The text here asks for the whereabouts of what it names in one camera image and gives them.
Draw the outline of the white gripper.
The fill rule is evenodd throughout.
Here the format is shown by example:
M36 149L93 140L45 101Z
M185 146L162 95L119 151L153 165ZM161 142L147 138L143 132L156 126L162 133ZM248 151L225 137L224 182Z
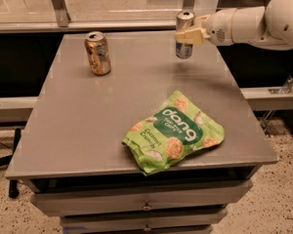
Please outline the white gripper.
M177 31L175 40L182 44L200 45L209 39L215 46L230 46L233 44L231 28L235 12L236 9L224 9L211 16L196 17L194 26L197 28Z

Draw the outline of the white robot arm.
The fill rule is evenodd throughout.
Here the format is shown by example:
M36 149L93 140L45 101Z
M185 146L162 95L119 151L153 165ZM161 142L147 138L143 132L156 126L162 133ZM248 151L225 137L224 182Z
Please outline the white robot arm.
M293 50L293 0L271 0L267 7L230 8L198 17L178 30L179 43L215 46L249 44L268 50Z

